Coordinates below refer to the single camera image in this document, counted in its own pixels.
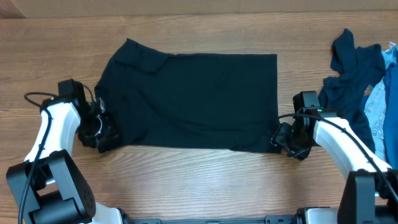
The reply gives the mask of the black t-shirt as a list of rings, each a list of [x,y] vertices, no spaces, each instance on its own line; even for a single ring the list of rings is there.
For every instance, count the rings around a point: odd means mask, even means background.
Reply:
[[[277,153],[275,54],[167,54],[131,39],[110,58],[96,96],[120,134],[146,145]]]

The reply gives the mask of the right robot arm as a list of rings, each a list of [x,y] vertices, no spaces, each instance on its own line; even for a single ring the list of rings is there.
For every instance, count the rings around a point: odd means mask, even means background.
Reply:
[[[313,146],[328,153],[345,178],[338,208],[304,207],[266,223],[397,223],[397,171],[375,156],[337,110],[323,108],[314,91],[293,97],[293,124],[282,123],[271,144],[304,160]]]

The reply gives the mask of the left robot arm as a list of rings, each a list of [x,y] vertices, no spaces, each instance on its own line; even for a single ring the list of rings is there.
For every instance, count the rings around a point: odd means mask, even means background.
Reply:
[[[8,186],[19,207],[18,222],[130,223],[120,208],[95,200],[72,159],[74,138],[100,152],[120,140],[114,119],[101,98],[87,102],[88,87],[75,80],[58,83],[58,94],[47,94],[38,105],[41,125],[24,161],[7,170]]]

